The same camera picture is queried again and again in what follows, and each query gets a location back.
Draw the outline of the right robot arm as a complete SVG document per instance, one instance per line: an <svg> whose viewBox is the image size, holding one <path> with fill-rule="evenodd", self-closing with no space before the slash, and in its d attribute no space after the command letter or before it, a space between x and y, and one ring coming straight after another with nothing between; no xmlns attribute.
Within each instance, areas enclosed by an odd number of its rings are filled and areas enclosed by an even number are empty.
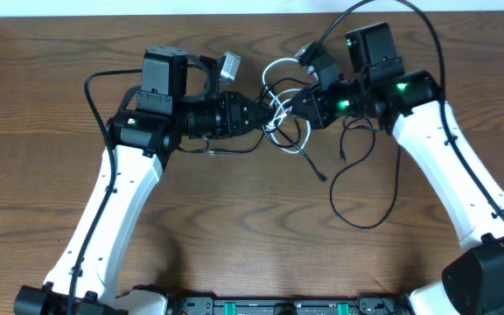
<svg viewBox="0 0 504 315"><path fill-rule="evenodd" d="M297 52L315 81L290 101L315 130L343 116L373 118L406 150L447 211L463 249L440 279L407 297L414 314L504 312L504 192L482 164L432 76L408 73L389 26L346 35L355 78L345 79L319 42Z"/></svg>

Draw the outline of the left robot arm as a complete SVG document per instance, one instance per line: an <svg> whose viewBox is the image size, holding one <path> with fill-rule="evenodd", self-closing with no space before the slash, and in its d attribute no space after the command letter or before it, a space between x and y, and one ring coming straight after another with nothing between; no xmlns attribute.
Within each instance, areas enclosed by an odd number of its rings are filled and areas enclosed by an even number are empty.
<svg viewBox="0 0 504 315"><path fill-rule="evenodd" d="M149 287L117 289L123 258L144 203L183 137L239 137L265 124L269 109L221 85L241 60L165 45L147 48L119 109L99 121L105 149L99 177L73 236L39 288L22 287L16 314L166 314L166 296Z"/></svg>

